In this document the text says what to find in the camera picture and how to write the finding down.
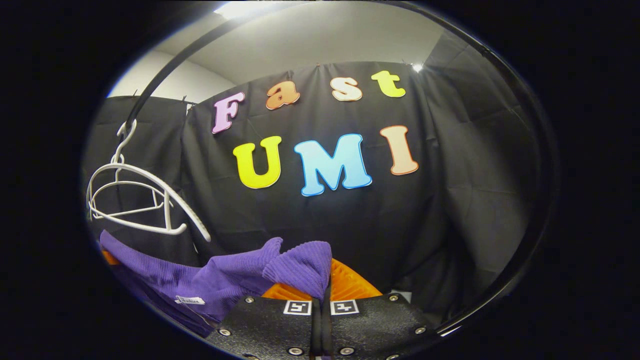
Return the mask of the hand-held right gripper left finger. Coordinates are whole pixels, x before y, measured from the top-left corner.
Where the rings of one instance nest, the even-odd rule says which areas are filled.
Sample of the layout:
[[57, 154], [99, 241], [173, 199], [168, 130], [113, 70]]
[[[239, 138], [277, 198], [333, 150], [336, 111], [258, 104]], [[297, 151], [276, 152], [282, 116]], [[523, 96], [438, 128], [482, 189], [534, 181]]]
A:
[[317, 298], [245, 296], [206, 343], [234, 360], [317, 360], [322, 356], [320, 305]]

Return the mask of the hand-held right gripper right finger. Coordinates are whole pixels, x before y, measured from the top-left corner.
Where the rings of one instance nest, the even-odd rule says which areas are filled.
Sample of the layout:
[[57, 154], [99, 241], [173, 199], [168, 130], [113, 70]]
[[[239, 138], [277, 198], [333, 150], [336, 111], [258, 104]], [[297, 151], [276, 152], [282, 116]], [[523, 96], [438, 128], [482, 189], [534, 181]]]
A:
[[407, 360], [439, 341], [432, 321], [398, 292], [383, 294], [333, 259], [321, 306], [324, 360]]

